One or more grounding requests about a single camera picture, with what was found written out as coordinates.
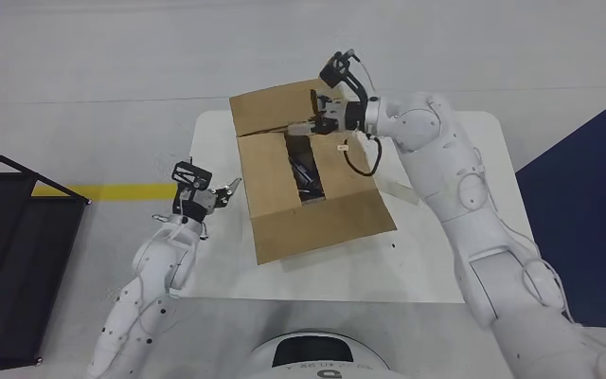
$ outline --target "box flap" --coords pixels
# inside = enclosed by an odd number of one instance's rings
[[[333,133],[331,135],[312,135],[313,159],[320,174],[320,181],[327,199],[347,196],[366,190],[376,190],[372,177],[362,176],[348,165],[343,152],[337,150],[348,137],[349,161],[359,170],[368,172],[366,153],[362,144],[351,133]]]
[[[313,116],[310,90],[322,90],[333,99],[342,97],[323,81],[299,81],[229,99],[236,135],[250,135],[307,121]]]
[[[376,189],[266,214],[251,222],[258,264],[396,230]]]
[[[238,138],[250,217],[301,207],[282,133]]]

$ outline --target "floor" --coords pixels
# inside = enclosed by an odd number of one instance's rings
[[[2,0],[0,152],[64,184],[166,182],[202,112],[354,47],[383,94],[493,113],[519,169],[604,109],[604,16],[600,0]],[[150,216],[168,209],[87,209],[45,363],[0,378],[82,377]],[[180,313],[144,378],[231,377],[259,342],[309,327],[352,334],[413,378],[510,377],[460,304],[199,299]]]

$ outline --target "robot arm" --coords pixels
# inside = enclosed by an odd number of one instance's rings
[[[597,352],[563,315],[565,298],[539,252],[515,241],[490,202],[480,152],[448,102],[416,94],[407,106],[369,98],[351,79],[353,50],[335,54],[320,74],[330,87],[348,85],[353,105],[318,98],[308,130],[358,130],[391,137],[413,189],[440,220],[454,252],[463,298],[483,328],[492,329],[518,378],[595,378]],[[289,127],[289,133],[304,130]]]
[[[165,318],[176,300],[169,290],[185,284],[195,263],[198,242],[206,239],[205,216],[226,207],[240,179],[221,189],[208,189],[211,173],[187,162],[175,166],[178,182],[173,214],[155,215],[162,226],[145,242],[133,260],[135,278],[116,299],[101,329],[88,378],[136,378]]]

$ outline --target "item inside box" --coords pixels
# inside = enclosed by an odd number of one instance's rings
[[[324,200],[326,197],[322,189],[320,174],[313,160],[310,138],[304,135],[284,133],[284,139],[301,204],[306,205]]]

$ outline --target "table surface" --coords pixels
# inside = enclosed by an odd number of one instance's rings
[[[481,151],[500,216],[531,235],[501,126],[486,112],[457,112]],[[374,146],[367,150],[374,159]],[[193,164],[213,173],[218,187],[241,177],[231,113],[210,111],[196,122]],[[384,142],[377,173],[410,185],[391,141]],[[452,249],[433,212],[422,202],[382,192],[398,230],[257,265],[244,186],[227,209],[206,219],[210,238],[198,246],[195,268],[179,295],[196,298],[463,302]]]

